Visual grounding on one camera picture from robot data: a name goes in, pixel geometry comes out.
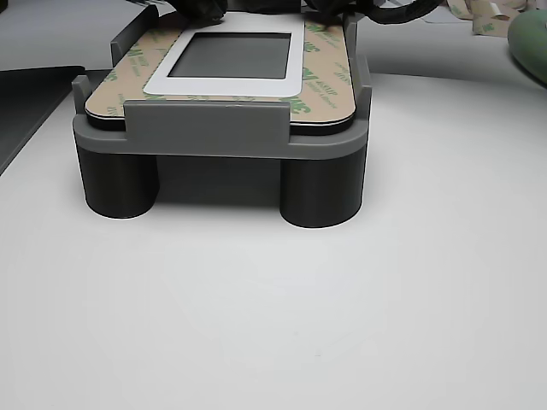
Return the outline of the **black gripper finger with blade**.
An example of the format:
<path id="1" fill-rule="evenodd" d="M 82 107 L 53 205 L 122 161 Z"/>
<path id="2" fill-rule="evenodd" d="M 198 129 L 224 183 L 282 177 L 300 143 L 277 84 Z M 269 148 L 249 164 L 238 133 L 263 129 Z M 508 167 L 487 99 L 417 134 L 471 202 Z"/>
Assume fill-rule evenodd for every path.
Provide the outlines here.
<path id="1" fill-rule="evenodd" d="M 307 21 L 327 29 L 337 25 L 338 16 L 344 12 L 354 11 L 357 1 L 351 0 L 305 0 L 304 15 Z"/>

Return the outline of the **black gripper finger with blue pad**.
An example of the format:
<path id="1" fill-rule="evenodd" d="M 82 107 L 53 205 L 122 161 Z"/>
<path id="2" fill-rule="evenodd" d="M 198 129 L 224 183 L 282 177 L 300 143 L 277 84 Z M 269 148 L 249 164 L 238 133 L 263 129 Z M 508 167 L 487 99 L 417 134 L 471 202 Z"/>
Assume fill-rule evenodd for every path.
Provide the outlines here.
<path id="1" fill-rule="evenodd" d="M 173 7 L 192 21 L 218 21 L 227 11 L 227 0 L 173 0 Z"/>

